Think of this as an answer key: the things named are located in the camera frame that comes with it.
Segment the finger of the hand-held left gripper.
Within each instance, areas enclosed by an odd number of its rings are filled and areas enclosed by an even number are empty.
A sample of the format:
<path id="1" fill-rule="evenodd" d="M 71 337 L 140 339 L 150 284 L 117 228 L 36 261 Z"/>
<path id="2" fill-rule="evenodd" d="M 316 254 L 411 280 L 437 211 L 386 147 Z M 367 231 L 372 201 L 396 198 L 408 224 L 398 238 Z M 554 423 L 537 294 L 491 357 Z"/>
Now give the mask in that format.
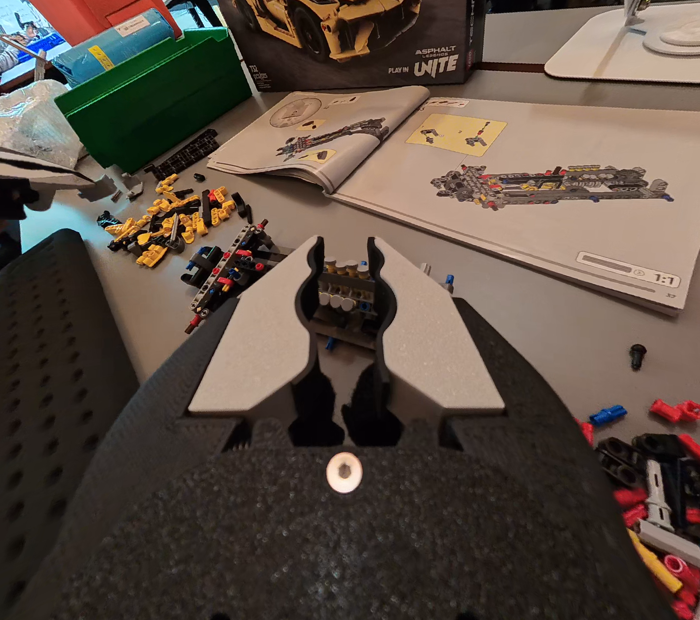
<path id="1" fill-rule="evenodd" d="M 15 169 L 44 171 L 56 174 L 74 174 L 75 170 L 55 164 L 51 161 L 44 161 L 31 155 L 10 150 L 1 146 L 1 164 Z"/>
<path id="2" fill-rule="evenodd" d="M 40 174 L 39 171 L 21 171 L 19 174 L 1 173 L 1 180 L 27 183 L 30 190 L 39 196 L 40 201 L 51 201 L 60 190 L 73 190 L 78 197 L 88 202 L 97 202 L 118 192 L 114 180 L 107 175 L 92 180 L 73 173 Z"/>

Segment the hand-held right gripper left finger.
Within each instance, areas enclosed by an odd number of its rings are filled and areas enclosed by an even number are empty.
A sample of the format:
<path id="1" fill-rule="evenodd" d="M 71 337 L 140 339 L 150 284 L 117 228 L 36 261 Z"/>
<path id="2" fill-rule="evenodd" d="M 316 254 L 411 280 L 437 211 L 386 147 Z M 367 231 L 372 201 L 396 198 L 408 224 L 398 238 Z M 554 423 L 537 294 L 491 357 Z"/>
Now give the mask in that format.
<path id="1" fill-rule="evenodd" d="M 325 246 L 311 236 L 240 294 L 188 405 L 193 416 L 266 418 L 293 444 L 341 444 L 335 391 L 319 364 L 310 321 L 319 306 Z"/>

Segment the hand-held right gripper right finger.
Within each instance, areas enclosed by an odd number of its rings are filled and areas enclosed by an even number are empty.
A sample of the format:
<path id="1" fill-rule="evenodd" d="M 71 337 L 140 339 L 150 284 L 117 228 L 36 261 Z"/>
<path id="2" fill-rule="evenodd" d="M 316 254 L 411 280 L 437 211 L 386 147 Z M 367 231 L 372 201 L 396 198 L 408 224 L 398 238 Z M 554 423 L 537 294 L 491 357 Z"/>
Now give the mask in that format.
<path id="1" fill-rule="evenodd" d="M 387 241 L 367 243 L 379 328 L 374 361 L 342 406 L 349 439 L 397 444 L 414 421 L 441 430 L 453 417 L 503 415 L 503 397 L 454 300 L 454 275 L 440 282 Z"/>

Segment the clear plastic bag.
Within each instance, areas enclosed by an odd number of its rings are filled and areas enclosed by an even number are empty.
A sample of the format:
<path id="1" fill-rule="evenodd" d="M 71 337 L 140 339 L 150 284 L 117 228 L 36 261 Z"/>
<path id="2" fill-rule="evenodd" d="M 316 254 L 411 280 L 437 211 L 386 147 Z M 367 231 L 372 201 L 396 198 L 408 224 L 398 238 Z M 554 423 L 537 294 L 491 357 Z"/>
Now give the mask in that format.
<path id="1" fill-rule="evenodd" d="M 1 96 L 1 149 L 75 169 L 83 144 L 56 99 L 69 91 L 54 80 L 33 82 Z"/>

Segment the grey lego panel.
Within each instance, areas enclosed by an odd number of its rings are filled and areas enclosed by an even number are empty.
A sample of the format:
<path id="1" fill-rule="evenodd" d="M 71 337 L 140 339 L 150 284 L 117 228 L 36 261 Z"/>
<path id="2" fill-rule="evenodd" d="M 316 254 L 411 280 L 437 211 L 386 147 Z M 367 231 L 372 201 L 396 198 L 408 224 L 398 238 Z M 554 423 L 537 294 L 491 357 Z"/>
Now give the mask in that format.
<path id="1" fill-rule="evenodd" d="M 110 196 L 112 203 L 117 203 L 122 197 L 132 202 L 143 195 L 144 182 L 138 176 L 124 172 L 116 164 L 106 168 L 106 172 L 116 185 L 116 191 Z"/>

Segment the pile of yellow black lego pieces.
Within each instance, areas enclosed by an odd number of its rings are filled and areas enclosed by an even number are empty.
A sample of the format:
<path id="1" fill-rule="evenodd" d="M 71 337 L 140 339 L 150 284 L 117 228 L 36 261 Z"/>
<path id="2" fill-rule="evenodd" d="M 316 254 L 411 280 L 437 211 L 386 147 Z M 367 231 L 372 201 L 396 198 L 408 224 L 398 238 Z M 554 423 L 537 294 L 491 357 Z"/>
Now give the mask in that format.
<path id="1" fill-rule="evenodd" d="M 153 203 L 144 213 L 123 221 L 109 211 L 101 213 L 96 222 L 111 236 L 108 249 L 130 254 L 137 266 L 152 269 L 165 257 L 182 253 L 234 213 L 247 221 L 253 219 L 250 205 L 227 187 L 195 193 L 193 188 L 178 186 L 177 173 L 159 180 Z"/>

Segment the lego chassis assembly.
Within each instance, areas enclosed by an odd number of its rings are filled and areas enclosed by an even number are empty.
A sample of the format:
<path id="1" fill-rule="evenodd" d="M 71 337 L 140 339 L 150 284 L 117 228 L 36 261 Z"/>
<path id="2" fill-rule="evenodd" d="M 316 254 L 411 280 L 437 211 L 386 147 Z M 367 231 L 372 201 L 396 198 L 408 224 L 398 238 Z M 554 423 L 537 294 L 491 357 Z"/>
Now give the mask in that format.
<path id="1" fill-rule="evenodd" d="M 186 334 L 200 327 L 223 304 L 268 275 L 294 248 L 276 244 L 267 232 L 268 220 L 250 221 L 225 248 L 201 246 L 189 258 L 181 281 L 195 289 L 190 301 Z M 374 278 L 366 260 L 323 261 L 317 281 L 319 307 L 311 319 L 313 331 L 328 338 L 326 349 L 338 342 L 373 349 L 380 318 L 375 308 Z"/>

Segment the pile of small lego pins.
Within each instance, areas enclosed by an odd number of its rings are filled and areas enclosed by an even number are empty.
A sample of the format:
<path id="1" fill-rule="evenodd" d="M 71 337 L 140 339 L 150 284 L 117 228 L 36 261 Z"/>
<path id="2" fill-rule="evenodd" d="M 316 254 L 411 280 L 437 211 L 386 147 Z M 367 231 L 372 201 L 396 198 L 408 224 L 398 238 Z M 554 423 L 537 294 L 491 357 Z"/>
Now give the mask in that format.
<path id="1" fill-rule="evenodd" d="M 621 405 L 575 423 L 593 448 L 641 563 L 676 619 L 699 618 L 699 440 L 690 433 L 597 439 Z"/>

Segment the lego instruction booklet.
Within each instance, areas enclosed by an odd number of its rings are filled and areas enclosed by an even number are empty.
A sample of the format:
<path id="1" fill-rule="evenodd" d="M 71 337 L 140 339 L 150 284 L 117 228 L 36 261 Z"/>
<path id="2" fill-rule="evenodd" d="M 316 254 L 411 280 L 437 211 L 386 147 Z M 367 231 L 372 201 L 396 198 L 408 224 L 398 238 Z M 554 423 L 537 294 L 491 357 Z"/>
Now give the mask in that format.
<path id="1" fill-rule="evenodd" d="M 675 314 L 699 277 L 699 113 L 294 91 L 211 169 L 337 202 Z"/>

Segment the green plastic bin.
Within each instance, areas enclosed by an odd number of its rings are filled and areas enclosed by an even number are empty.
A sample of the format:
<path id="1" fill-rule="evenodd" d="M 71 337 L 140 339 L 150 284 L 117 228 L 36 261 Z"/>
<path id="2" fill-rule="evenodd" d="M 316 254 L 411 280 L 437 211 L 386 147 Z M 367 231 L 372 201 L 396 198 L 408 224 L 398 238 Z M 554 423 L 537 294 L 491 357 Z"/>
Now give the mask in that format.
<path id="1" fill-rule="evenodd" d="M 228 30 L 186 30 L 55 99 L 88 154 L 134 173 L 251 96 Z"/>

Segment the blue wrapped package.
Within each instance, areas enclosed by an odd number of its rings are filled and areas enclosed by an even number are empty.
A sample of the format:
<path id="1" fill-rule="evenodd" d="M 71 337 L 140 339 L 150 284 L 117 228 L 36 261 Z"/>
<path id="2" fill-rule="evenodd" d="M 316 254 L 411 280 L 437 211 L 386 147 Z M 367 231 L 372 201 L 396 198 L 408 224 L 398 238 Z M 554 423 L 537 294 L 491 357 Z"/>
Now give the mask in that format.
<path id="1" fill-rule="evenodd" d="M 173 27 L 152 8 L 53 57 L 51 62 L 69 87 L 77 87 L 148 48 L 173 39 Z"/>

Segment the black perforated pad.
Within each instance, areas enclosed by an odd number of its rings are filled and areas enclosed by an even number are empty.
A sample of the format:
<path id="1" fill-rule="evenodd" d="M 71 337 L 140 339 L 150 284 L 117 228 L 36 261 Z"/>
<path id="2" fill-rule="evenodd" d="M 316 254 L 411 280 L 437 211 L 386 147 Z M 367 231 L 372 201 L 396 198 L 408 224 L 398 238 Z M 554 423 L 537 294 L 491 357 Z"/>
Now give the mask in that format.
<path id="1" fill-rule="evenodd" d="M 1 618 L 139 388 L 88 249 L 59 230 L 1 271 Z"/>

